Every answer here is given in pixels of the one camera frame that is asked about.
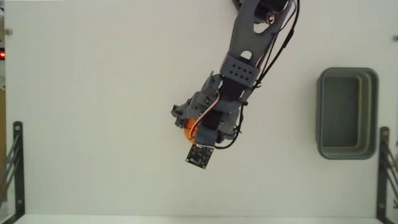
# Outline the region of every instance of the white table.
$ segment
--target white table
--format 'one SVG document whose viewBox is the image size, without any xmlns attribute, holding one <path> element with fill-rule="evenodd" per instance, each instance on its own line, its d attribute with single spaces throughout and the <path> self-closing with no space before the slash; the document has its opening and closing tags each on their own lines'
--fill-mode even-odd
<svg viewBox="0 0 398 224">
<path fill-rule="evenodd" d="M 185 162 L 190 143 L 170 110 L 218 71 L 230 0 L 6 2 L 8 140 L 12 122 L 24 122 L 27 213 L 375 217 L 377 154 L 317 152 L 316 82 L 328 67 L 373 68 L 378 126 L 397 136 L 397 8 L 302 1 L 243 134 L 204 171 Z"/>
</svg>

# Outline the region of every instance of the gray plastic bracket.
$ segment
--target gray plastic bracket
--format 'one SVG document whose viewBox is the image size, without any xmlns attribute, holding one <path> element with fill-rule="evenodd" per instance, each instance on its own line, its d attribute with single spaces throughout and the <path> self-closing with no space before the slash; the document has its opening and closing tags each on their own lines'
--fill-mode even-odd
<svg viewBox="0 0 398 224">
<path fill-rule="evenodd" d="M 290 8 L 294 4 L 294 0 L 289 0 L 285 9 L 275 17 L 274 23 L 264 32 L 257 34 L 254 31 L 254 23 L 256 22 L 255 11 L 259 2 L 260 0 L 245 0 L 235 20 L 229 46 L 229 55 L 234 58 L 240 58 L 245 51 L 252 53 L 248 64 L 253 67 L 256 66 L 257 61 L 270 47 L 270 43 L 279 32 Z"/>
<path fill-rule="evenodd" d="M 230 55 L 225 57 L 221 74 L 247 87 L 252 87 L 260 70 Z"/>
</svg>

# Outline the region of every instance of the gray container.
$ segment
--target gray container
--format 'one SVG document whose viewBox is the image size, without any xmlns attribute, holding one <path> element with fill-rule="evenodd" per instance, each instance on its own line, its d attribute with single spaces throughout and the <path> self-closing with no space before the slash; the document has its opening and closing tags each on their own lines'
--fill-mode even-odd
<svg viewBox="0 0 398 224">
<path fill-rule="evenodd" d="M 376 151 L 378 79 L 369 68 L 329 68 L 318 79 L 317 143 L 326 159 Z"/>
</svg>

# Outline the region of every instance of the wire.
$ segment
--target wire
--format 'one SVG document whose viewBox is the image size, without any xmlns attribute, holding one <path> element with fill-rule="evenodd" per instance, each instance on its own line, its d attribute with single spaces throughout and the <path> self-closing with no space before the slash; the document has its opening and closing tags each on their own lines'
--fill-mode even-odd
<svg viewBox="0 0 398 224">
<path fill-rule="evenodd" d="M 261 83 L 262 79 L 267 75 L 268 71 L 272 68 L 272 66 L 275 64 L 275 62 L 277 61 L 277 59 L 279 58 L 280 54 L 282 53 L 282 51 L 286 48 L 287 44 L 290 42 L 293 34 L 294 34 L 294 29 L 297 25 L 297 21 L 299 19 L 299 14 L 300 14 L 300 0 L 297 0 L 297 5 L 296 5 L 296 10 L 293 12 L 293 14 L 295 13 L 295 19 L 293 21 L 293 25 L 290 28 L 289 33 L 287 34 L 286 39 L 284 40 L 284 43 L 282 44 L 282 46 L 280 47 L 279 51 L 277 52 L 277 54 L 275 55 L 274 59 L 272 59 L 272 62 L 269 64 L 269 66 L 267 68 L 265 68 L 264 72 L 261 73 L 260 77 L 257 79 L 256 84 L 254 85 L 253 91 L 258 88 L 259 84 Z"/>
<path fill-rule="evenodd" d="M 283 29 L 285 29 L 286 25 L 290 22 L 290 20 L 292 19 L 293 15 L 297 12 L 297 4 L 296 4 L 295 1 L 293 1 L 293 3 L 294 3 L 294 11 L 291 13 L 291 15 L 287 19 L 285 25 L 282 26 L 282 28 L 279 30 L 279 32 L 282 31 Z"/>
<path fill-rule="evenodd" d="M 214 148 L 216 148 L 216 149 L 227 149 L 227 148 L 231 147 L 235 143 L 235 141 L 237 140 L 239 134 L 241 133 L 242 123 L 243 123 L 243 108 L 244 108 L 244 105 L 241 106 L 241 113 L 239 115 L 239 124 L 235 128 L 235 131 L 236 131 L 235 137 L 232 139 L 232 141 L 228 145 L 226 145 L 226 146 L 214 146 Z"/>
<path fill-rule="evenodd" d="M 271 49 L 269 50 L 269 53 L 268 53 L 268 56 L 267 56 L 267 60 L 266 60 L 266 63 L 264 64 L 264 67 L 262 68 L 261 74 L 263 74 L 264 71 L 265 71 L 265 69 L 267 68 L 268 61 L 269 61 L 269 59 L 271 58 L 272 50 L 274 49 L 274 46 L 275 46 L 275 43 L 276 43 L 276 39 L 277 39 L 277 38 L 278 38 L 278 34 L 276 34 L 276 35 L 274 36 L 274 39 L 270 42 L 270 44 L 271 44 Z M 253 89 L 260 88 L 260 87 L 261 87 L 261 81 L 257 81 L 256 84 L 254 85 L 254 88 L 253 88 Z"/>
<path fill-rule="evenodd" d="M 192 139 L 192 133 L 193 130 L 195 130 L 195 128 L 198 126 L 199 122 L 218 104 L 218 102 L 220 102 L 220 93 L 217 90 L 217 99 L 213 102 L 212 105 L 209 106 L 209 108 L 207 108 L 207 110 L 205 110 L 205 112 L 203 112 L 203 114 L 195 121 L 195 123 L 193 124 L 191 130 L 189 131 L 189 136 Z"/>
</svg>

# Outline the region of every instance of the robotic arm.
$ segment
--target robotic arm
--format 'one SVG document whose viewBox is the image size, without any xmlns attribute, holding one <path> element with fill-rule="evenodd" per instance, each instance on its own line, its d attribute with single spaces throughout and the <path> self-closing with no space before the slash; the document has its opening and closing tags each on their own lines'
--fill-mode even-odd
<svg viewBox="0 0 398 224">
<path fill-rule="evenodd" d="M 262 79 L 293 36 L 300 10 L 300 0 L 233 2 L 239 9 L 239 14 L 220 73 L 212 73 L 200 91 L 183 105 L 174 105 L 172 109 L 175 124 L 184 129 L 186 137 L 193 143 L 187 162 L 203 169 L 214 148 L 229 148 L 239 136 L 243 108 L 248 105 L 248 98 L 261 86 Z M 295 20 L 289 34 L 267 66 L 279 32 L 294 14 Z M 268 28 L 256 33 L 254 25 L 264 22 L 269 25 Z M 227 146 L 219 146 L 224 140 L 231 142 Z"/>
</svg>

